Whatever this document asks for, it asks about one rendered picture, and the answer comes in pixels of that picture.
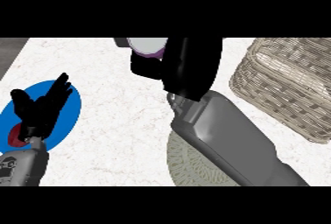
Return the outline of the blue oval plate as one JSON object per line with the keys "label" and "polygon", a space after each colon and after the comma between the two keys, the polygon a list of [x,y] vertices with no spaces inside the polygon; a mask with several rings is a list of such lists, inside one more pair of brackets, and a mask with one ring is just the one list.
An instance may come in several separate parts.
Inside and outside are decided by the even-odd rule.
{"label": "blue oval plate", "polygon": [[[26,91],[32,96],[32,99],[36,100],[39,96],[48,93],[51,86],[54,84],[52,80],[39,82],[30,86]],[[73,130],[82,109],[82,100],[79,90],[75,86],[70,86],[73,93],[67,99],[67,104],[60,112],[60,117],[57,119],[57,126],[54,128],[52,134],[46,139],[46,149],[51,151],[63,140],[67,138],[70,131]],[[21,123],[21,119],[15,114],[14,101],[10,100],[4,107],[0,107],[0,152],[7,153],[8,151],[23,151],[32,148],[32,145],[23,147],[12,147],[8,144],[8,137],[12,128]]]}

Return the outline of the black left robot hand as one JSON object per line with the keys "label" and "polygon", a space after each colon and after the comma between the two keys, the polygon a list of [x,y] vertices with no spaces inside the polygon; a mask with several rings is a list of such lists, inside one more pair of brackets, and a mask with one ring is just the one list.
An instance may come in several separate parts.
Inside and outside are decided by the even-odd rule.
{"label": "black left robot hand", "polygon": [[60,112],[73,93],[69,74],[63,73],[46,94],[36,100],[23,89],[14,89],[11,96],[15,105],[15,114],[21,118],[18,139],[26,142],[32,137],[46,139],[54,131]]}

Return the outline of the pale can with purple rim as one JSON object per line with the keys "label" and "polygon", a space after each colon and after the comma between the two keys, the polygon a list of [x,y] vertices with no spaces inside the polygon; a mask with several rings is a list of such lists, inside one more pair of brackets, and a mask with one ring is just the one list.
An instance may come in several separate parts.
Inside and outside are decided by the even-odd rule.
{"label": "pale can with purple rim", "polygon": [[145,58],[160,59],[165,54],[168,38],[114,38],[119,47],[128,47]]}

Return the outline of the dark red round object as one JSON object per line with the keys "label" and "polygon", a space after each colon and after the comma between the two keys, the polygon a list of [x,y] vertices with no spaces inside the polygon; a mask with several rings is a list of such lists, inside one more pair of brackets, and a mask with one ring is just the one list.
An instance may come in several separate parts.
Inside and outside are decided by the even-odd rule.
{"label": "dark red round object", "polygon": [[27,145],[27,142],[23,142],[18,139],[20,131],[21,131],[21,124],[18,123],[15,125],[15,127],[11,129],[11,132],[10,132],[10,135],[8,135],[8,144],[12,147],[24,147]]}

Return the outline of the round olive woven placemat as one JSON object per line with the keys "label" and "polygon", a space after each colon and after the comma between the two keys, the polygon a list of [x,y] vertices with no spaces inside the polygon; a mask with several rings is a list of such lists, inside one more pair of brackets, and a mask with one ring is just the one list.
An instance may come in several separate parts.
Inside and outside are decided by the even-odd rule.
{"label": "round olive woven placemat", "polygon": [[239,186],[175,131],[168,142],[168,166],[177,186]]}

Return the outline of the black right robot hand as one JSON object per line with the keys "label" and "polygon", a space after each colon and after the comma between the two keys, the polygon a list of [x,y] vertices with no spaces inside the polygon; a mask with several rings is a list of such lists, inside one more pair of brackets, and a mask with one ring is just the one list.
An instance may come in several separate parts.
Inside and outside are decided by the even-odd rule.
{"label": "black right robot hand", "polygon": [[145,58],[132,51],[131,71],[162,80],[168,92],[199,102],[216,79],[224,39],[218,36],[168,39],[160,59]]}

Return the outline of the tan wicker basket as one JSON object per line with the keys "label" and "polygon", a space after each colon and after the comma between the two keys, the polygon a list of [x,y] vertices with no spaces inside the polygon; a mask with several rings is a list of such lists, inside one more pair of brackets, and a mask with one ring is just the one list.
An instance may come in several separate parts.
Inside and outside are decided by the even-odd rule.
{"label": "tan wicker basket", "polygon": [[308,141],[331,143],[331,38],[258,38],[230,86]]}

